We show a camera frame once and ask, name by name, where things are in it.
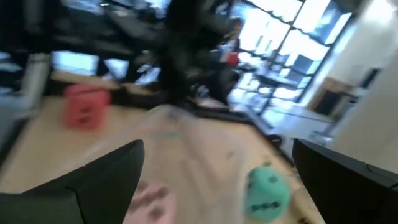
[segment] wooden table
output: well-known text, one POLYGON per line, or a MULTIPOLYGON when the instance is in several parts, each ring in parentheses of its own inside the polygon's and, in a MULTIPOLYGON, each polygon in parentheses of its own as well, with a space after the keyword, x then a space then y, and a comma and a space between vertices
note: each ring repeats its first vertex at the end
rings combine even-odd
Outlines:
MULTIPOLYGON (((81 77, 70 73, 57 72, 53 77, 73 82, 90 82, 114 88, 111 81, 98 77, 81 77)), ((145 110, 110 106, 106 125, 99 131, 85 132, 65 129, 60 124, 65 100, 46 97, 40 113, 32 119, 15 144, 4 168, 0 173, 0 192, 18 193, 52 180, 77 168, 75 161, 85 158, 87 162, 101 156, 87 154, 87 150, 101 139, 119 131, 126 121, 139 121, 146 115, 145 110)), ((323 223, 312 200, 293 170, 277 156, 272 146, 263 140, 252 126, 200 119, 211 129, 219 129, 238 139, 246 146, 250 167, 271 161, 272 167, 284 175, 293 192, 288 212, 272 224, 298 223, 306 218, 310 223, 323 223)), ((247 219, 247 224, 257 223, 247 219)))

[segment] red object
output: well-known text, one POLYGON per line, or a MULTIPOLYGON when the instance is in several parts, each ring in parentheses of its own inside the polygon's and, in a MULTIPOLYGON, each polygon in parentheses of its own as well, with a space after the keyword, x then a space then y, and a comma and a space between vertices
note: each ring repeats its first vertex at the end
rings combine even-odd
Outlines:
POLYGON ((105 88, 82 83, 68 87, 65 123, 68 127, 97 129, 105 119, 111 99, 105 88))
POLYGON ((238 65, 239 64, 238 53, 230 53, 226 62, 230 65, 238 65))

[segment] white pillar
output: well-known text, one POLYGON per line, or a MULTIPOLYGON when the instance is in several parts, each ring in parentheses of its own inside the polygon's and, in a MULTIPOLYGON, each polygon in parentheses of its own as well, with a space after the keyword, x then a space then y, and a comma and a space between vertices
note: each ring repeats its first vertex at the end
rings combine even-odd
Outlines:
POLYGON ((382 68, 398 48, 396 7, 389 0, 371 0, 364 6, 340 42, 336 43, 329 61, 321 68, 302 104, 307 106, 323 79, 333 78, 358 86, 372 68, 382 68))
POLYGON ((340 123, 330 149, 398 173, 398 52, 340 123))

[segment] person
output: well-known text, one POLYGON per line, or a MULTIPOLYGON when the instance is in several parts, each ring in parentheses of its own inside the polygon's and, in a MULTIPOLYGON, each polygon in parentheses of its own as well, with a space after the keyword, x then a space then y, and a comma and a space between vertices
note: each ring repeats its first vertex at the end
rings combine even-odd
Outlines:
POLYGON ((241 18, 234 18, 231 21, 233 30, 224 38, 221 43, 221 57, 219 62, 225 63, 231 53, 238 53, 241 47, 239 35, 242 31, 243 20, 241 18))

